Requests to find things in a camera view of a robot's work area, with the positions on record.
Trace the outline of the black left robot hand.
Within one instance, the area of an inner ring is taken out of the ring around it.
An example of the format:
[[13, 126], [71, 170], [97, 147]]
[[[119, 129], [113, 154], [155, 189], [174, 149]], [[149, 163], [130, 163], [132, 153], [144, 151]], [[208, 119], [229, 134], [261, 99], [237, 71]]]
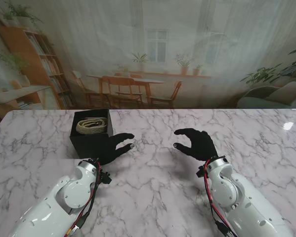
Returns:
[[103, 148], [100, 150], [99, 154], [91, 158], [93, 162], [99, 162], [101, 166], [113, 162], [116, 158], [127, 153], [134, 148], [133, 143], [126, 144], [117, 149], [117, 145], [124, 142], [127, 139], [133, 139], [134, 135], [132, 133], [119, 133], [114, 136], [109, 137]]

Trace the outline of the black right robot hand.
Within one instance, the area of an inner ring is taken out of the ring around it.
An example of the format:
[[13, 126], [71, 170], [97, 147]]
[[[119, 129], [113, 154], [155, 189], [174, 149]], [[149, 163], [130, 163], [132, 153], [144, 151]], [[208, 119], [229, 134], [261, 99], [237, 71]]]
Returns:
[[190, 139], [191, 147], [174, 143], [173, 146], [187, 156], [199, 161], [207, 161], [212, 157], [218, 157], [213, 140], [205, 131], [198, 131], [193, 128], [178, 129], [175, 135], [185, 135]]

